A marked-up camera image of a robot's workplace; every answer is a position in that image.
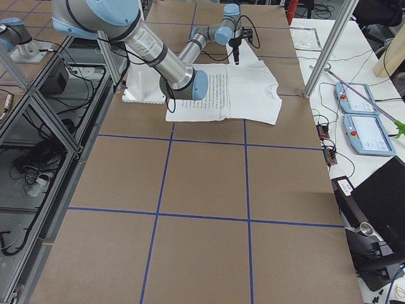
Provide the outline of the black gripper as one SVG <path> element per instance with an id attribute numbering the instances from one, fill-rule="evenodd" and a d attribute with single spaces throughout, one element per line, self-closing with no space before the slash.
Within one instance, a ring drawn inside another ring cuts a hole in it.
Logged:
<path id="1" fill-rule="evenodd" d="M 247 39 L 248 43 L 253 44 L 253 29 L 242 27 L 240 34 L 230 39 L 228 45 L 233 48 L 235 65 L 239 65 L 239 46 L 243 39 Z"/>

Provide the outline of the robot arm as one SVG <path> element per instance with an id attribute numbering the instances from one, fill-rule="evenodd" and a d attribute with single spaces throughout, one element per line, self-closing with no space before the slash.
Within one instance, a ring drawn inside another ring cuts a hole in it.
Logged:
<path id="1" fill-rule="evenodd" d="M 234 64 L 239 65 L 239 47 L 242 45 L 242 41 L 247 39 L 248 43 L 253 46 L 253 29 L 242 26 L 243 18 L 247 18 L 247 16 L 241 14 L 238 4 L 226 4 L 222 21 L 219 24 L 199 26 L 193 30 L 190 39 L 178 56 L 180 61 L 192 64 L 208 43 L 215 42 L 222 46 L 229 45 L 232 52 L 224 59 L 211 59 L 224 61 L 232 55 Z"/>
<path id="2" fill-rule="evenodd" d="M 208 76 L 183 63 L 141 19 L 138 1 L 52 1 L 53 27 L 66 35 L 96 40 L 103 31 L 110 42 L 124 42 L 160 75 L 161 92 L 171 99 L 200 100 Z"/>

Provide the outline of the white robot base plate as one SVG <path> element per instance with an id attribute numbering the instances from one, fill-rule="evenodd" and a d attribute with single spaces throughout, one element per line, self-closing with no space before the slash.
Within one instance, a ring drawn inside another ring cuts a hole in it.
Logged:
<path id="1" fill-rule="evenodd" d="M 160 74 L 155 69 L 131 63 L 122 97 L 123 102 L 163 104 L 165 96 L 159 87 L 159 78 Z"/>

